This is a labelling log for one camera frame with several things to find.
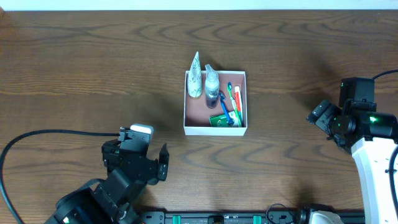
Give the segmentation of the white box with red interior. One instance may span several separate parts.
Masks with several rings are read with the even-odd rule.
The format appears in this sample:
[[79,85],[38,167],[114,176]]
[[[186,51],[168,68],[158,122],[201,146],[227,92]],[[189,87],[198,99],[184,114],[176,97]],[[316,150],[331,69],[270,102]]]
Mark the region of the white box with red interior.
[[200,98],[192,98],[188,93],[184,96],[183,128],[186,135],[196,136],[243,136],[248,128],[248,103],[246,93],[246,72],[244,71],[218,71],[220,81],[220,92],[226,100],[226,109],[233,111],[233,106],[227,90],[230,82],[233,87],[240,88],[243,102],[243,124],[239,127],[212,127],[210,117],[224,113],[222,106],[218,103],[216,108],[210,109],[206,106],[205,95]]

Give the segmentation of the green and white soap packet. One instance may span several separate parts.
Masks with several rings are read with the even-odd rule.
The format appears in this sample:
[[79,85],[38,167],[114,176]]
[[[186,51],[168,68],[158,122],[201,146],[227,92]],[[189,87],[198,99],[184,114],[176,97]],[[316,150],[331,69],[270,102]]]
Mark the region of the green and white soap packet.
[[238,127],[239,122],[236,118],[234,111],[228,113],[231,121],[228,121],[228,118],[225,114],[215,115],[209,117],[210,126],[213,128],[230,128],[230,127]]

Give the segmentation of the blue disposable razor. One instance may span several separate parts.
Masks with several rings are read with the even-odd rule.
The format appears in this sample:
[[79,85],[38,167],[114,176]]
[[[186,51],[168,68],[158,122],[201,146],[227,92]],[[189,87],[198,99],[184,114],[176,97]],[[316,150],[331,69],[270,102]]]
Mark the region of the blue disposable razor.
[[226,116],[226,119],[227,119],[227,124],[229,126],[232,126],[234,124],[234,120],[230,117],[229,112],[228,112],[228,110],[226,108],[226,105],[224,103],[226,97],[224,96],[224,94],[222,92],[219,92],[219,97],[220,97],[221,107],[222,107],[224,115]]

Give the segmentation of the white leaf-print lotion tube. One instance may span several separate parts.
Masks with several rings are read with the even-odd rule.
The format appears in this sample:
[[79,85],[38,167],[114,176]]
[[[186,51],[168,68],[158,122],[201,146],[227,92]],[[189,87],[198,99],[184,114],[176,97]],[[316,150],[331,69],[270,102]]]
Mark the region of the white leaf-print lotion tube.
[[196,52],[188,72],[187,90],[192,98],[199,98],[202,94],[201,66],[199,52]]

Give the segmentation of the clear pump spray bottle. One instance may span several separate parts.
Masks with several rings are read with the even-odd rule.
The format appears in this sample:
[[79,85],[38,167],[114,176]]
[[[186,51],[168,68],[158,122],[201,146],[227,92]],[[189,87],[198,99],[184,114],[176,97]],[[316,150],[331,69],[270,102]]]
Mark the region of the clear pump spray bottle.
[[205,80],[205,96],[206,106],[209,109],[214,109],[218,103],[220,81],[218,73],[211,67],[210,64],[205,65],[206,80]]

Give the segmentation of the red green Colgate toothpaste tube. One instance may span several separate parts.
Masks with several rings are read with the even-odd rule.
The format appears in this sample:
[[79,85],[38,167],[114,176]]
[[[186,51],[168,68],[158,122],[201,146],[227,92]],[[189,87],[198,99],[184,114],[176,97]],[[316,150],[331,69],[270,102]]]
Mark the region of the red green Colgate toothpaste tube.
[[239,126],[243,126],[243,106],[242,106],[242,98],[241,98],[241,91],[240,87],[236,85],[234,87],[234,95],[235,95],[235,102],[236,102],[236,112],[238,113],[238,117],[240,120]]

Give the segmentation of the green and white toothbrush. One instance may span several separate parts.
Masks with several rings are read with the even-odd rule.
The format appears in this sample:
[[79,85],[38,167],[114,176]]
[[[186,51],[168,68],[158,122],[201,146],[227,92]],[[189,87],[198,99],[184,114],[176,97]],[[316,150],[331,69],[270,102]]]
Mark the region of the green and white toothbrush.
[[231,82],[228,82],[227,91],[228,91],[229,98],[231,100],[231,103],[232,103],[232,106],[233,106],[233,109],[234,109],[234,113],[236,115],[236,118],[238,119],[238,127],[241,128],[242,127],[242,122],[241,122],[241,118],[239,116],[239,112],[238,112],[236,101],[235,101],[234,96],[232,94],[232,87],[233,86],[232,86]]

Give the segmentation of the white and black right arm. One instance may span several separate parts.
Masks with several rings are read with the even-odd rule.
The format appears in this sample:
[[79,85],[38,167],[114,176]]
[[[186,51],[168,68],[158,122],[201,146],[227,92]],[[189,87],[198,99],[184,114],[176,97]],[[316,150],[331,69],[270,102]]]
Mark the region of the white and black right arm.
[[375,103],[348,100],[339,108],[323,100],[307,120],[354,159],[365,222],[397,223],[397,118]]

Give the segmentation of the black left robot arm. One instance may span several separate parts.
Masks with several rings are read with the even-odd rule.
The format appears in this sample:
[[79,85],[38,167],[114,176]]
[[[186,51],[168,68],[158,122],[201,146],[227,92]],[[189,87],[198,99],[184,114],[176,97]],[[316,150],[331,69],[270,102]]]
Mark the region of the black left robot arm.
[[146,140],[111,140],[102,145],[106,179],[91,179],[61,198],[48,223],[137,223],[134,202],[147,185],[165,181],[169,152],[164,144],[155,160],[147,158]]

